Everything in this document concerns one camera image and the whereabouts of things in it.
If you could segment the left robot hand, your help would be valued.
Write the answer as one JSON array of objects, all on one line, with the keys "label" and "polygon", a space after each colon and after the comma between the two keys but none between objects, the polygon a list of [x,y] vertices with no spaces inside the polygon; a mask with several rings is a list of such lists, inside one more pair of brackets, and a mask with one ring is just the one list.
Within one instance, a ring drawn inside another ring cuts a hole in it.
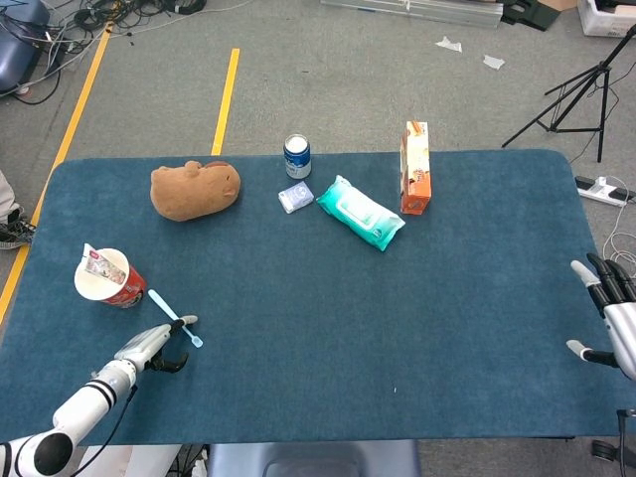
[{"label": "left robot hand", "polygon": [[189,354],[184,353],[177,362],[163,358],[163,347],[180,329],[198,321],[196,315],[184,315],[171,323],[155,326],[131,338],[118,352],[115,360],[130,362],[137,372],[153,370],[170,374],[178,373],[186,365]]}]

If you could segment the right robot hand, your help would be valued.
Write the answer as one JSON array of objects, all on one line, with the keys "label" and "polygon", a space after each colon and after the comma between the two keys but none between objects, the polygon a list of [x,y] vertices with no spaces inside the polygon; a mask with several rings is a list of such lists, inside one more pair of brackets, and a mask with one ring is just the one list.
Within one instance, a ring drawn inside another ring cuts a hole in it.
[{"label": "right robot hand", "polygon": [[570,339],[566,346],[580,359],[620,369],[635,380],[635,282],[616,261],[588,253],[592,272],[582,262],[573,260],[571,269],[584,284],[602,318],[612,345],[611,352],[594,350]]}]

